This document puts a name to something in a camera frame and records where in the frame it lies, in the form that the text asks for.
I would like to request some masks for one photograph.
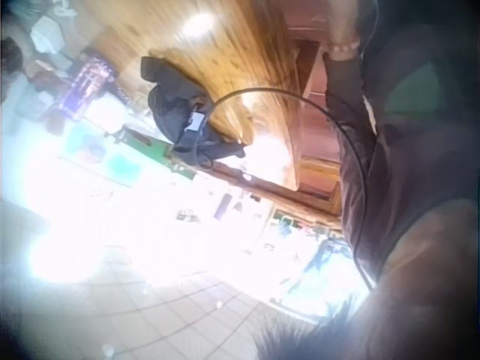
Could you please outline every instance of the person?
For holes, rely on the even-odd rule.
[[[381,1],[369,41],[358,0],[326,2],[326,103],[352,141],[338,134],[343,234],[373,289],[313,330],[266,329],[258,359],[480,359],[476,19]]]

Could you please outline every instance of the black cable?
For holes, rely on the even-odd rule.
[[[323,109],[321,106],[317,105],[314,103],[312,100],[309,100],[305,97],[302,97],[301,95],[295,94],[293,92],[283,90],[281,88],[244,88],[242,90],[237,90],[237,91],[232,91],[229,94],[221,97],[218,99],[208,110],[208,112],[205,114],[205,117],[202,120],[202,123],[199,126],[198,129],[198,134],[195,137],[193,141],[193,146],[192,146],[192,152],[193,152],[193,161],[195,164],[197,164],[199,167],[202,167],[202,164],[199,163],[198,161],[198,142],[200,141],[200,137],[202,136],[203,129],[205,128],[207,122],[209,121],[210,117],[212,116],[212,113],[225,101],[229,100],[230,98],[234,98],[236,96],[242,95],[242,94],[247,94],[247,93],[252,93],[252,92],[271,92],[275,94],[282,94],[286,95],[291,98],[298,99],[306,104],[311,105],[313,108],[316,110],[320,111],[323,115],[326,116],[327,120],[332,122],[334,126],[337,128],[338,131],[344,136],[346,142],[349,144],[350,149],[352,150],[352,153],[354,154],[355,162],[358,166],[358,171],[360,173],[360,179],[361,179],[361,192],[363,194],[364,202],[363,202],[363,213],[361,215],[361,223],[360,227],[358,229],[358,236],[355,241],[355,244],[352,245],[353,247],[353,262],[355,263],[356,268],[358,269],[358,272],[361,275],[361,278],[365,282],[365,285],[367,288],[371,291],[373,289],[370,281],[367,278],[367,275],[365,274],[363,268],[360,266],[359,260],[358,260],[358,251],[359,251],[359,246],[360,242],[362,240],[362,231],[363,231],[363,226],[365,222],[365,216],[367,214],[367,179],[365,172],[362,167],[362,162],[360,161],[360,156],[359,153],[355,150],[355,146],[353,146],[352,140],[348,137],[347,132],[342,128],[341,124],[325,109]]]

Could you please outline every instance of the jacket sleeve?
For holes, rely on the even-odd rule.
[[[361,60],[333,61],[325,57],[327,73],[326,104],[331,116],[351,139],[367,174],[377,137],[370,123],[363,98]],[[352,234],[352,215],[358,216],[363,202],[362,183],[355,156],[344,136],[334,127],[340,144],[340,186],[342,191],[342,224],[346,239]]]

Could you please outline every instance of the white tag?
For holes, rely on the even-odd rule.
[[[185,130],[198,131],[204,117],[205,115],[200,114],[199,112],[193,112],[192,117],[190,118],[191,123]]]

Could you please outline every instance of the bracelet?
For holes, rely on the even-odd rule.
[[[329,43],[328,52],[329,53],[347,53],[352,50],[357,50],[360,46],[360,38],[355,36],[355,38],[349,43]]]

